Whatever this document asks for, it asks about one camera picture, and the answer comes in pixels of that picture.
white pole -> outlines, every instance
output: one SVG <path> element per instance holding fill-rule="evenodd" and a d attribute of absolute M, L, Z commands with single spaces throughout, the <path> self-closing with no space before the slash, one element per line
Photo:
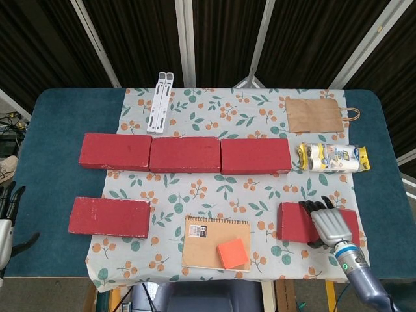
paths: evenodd
<path fill-rule="evenodd" d="M 274 3 L 276 0 L 267 0 L 265 5 L 265 10 L 263 11 L 263 18 L 261 19 L 259 34 L 257 35 L 257 41 L 255 43 L 253 58 L 252 58 L 252 64 L 250 65 L 250 72 L 248 74 L 248 77 L 245 79 L 246 84 L 243 88 L 250 88 L 254 75 L 257 71 L 257 67 L 259 65 L 261 52 L 263 50 L 263 46 L 265 44 L 265 39 L 267 35 L 268 30 L 268 24 L 270 23 L 270 19 L 272 17 Z"/>
<path fill-rule="evenodd" d="M 416 195 L 413 195 L 413 194 L 411 194 L 411 193 L 409 193 L 409 192 L 406 192 L 406 195 L 407 195 L 408 197 L 413 198 L 414 200 L 416 200 Z"/>
<path fill-rule="evenodd" d="M 416 188 L 416 183 L 413 183 L 412 181 L 409 181 L 409 180 L 404 179 L 404 178 L 402 178 L 402 181 L 403 181 L 404 184 L 407 184 L 407 185 L 409 185 L 411 187 Z"/>
<path fill-rule="evenodd" d="M 18 102 L 14 101 L 10 96 L 8 96 L 3 90 L 0 89 L 0 100 L 4 101 L 5 103 L 9 104 L 11 107 L 16 109 L 24 118 L 30 120 L 32 115 L 30 115 L 22 106 L 18 104 Z"/>
<path fill-rule="evenodd" d="M 416 148 L 411 150 L 409 153 L 406 153 L 397 158 L 397 165 L 401 166 L 402 164 L 406 164 L 412 160 L 416 159 Z"/>
<path fill-rule="evenodd" d="M 71 0 L 71 4 L 75 9 L 79 20 L 83 24 L 84 30 L 88 35 L 88 38 L 90 39 L 92 46 L 96 50 L 97 56 L 101 61 L 101 64 L 103 65 L 105 72 L 109 76 L 112 86 L 115 88 L 121 88 L 122 85 L 118 81 L 117 75 L 114 72 L 114 69 L 112 68 L 110 60 L 104 50 L 101 40 L 98 37 L 96 28 L 94 27 L 94 24 L 92 23 L 90 16 L 88 15 L 88 11 L 85 8 L 83 0 Z"/>
<path fill-rule="evenodd" d="M 195 44 L 192 0 L 175 0 L 177 34 L 181 52 L 183 85 L 195 88 Z"/>
<path fill-rule="evenodd" d="M 389 2 L 335 77 L 329 87 L 330 89 L 342 89 L 345 87 L 412 2 L 413 0 L 392 0 Z"/>

robotic hand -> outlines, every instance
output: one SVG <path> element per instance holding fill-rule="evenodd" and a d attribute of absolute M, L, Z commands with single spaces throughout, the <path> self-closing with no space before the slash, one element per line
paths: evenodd
<path fill-rule="evenodd" d="M 361 250 L 352 241 L 352 233 L 338 209 L 329 198 L 322 196 L 326 206 L 316 201 L 300 201 L 318 231 L 320 241 L 312 247 L 328 245 L 335 251 L 335 257 L 360 300 L 379 312 L 400 312 L 380 281 L 374 276 Z"/>
<path fill-rule="evenodd" d="M 27 242 L 13 246 L 13 230 L 19 201 L 25 192 L 25 187 L 20 187 L 12 196 L 15 185 L 15 182 L 11 182 L 6 188 L 0 187 L 0 287 L 3 285 L 3 277 L 10 258 L 30 248 L 40 235 L 36 232 Z"/>

notebook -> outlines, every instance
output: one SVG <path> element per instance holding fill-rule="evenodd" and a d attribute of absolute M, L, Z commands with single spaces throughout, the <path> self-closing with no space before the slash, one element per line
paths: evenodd
<path fill-rule="evenodd" d="M 233 239 L 242 239 L 244 249 L 250 258 L 250 223 L 248 221 L 187 217 L 182 265 L 223 270 L 217 246 Z M 250 261 L 231 270 L 248 272 Z"/>

red brick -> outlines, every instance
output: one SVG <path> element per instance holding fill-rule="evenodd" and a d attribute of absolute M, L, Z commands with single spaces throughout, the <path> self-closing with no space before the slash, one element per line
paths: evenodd
<path fill-rule="evenodd" d="M 79 164 L 85 168 L 149 171 L 151 136 L 86 133 Z"/>
<path fill-rule="evenodd" d="M 148 237 L 150 203 L 76 197 L 68 232 L 125 237 Z"/>
<path fill-rule="evenodd" d="M 218 138 L 155 138 L 151 144 L 152 172 L 220 172 Z"/>
<path fill-rule="evenodd" d="M 352 233 L 352 242 L 359 246 L 357 213 L 340 209 Z M 291 242 L 315 242 L 319 239 L 311 217 L 298 203 L 281 203 L 278 209 L 278 239 Z"/>
<path fill-rule="evenodd" d="M 222 174 L 287 174 L 291 168 L 285 138 L 221 140 Z"/>

orange sticky note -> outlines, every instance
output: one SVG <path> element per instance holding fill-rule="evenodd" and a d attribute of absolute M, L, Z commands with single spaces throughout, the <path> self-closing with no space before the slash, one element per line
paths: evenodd
<path fill-rule="evenodd" d="M 248 262 L 242 239 L 234 239 L 218 245 L 222 266 L 228 270 Z"/>

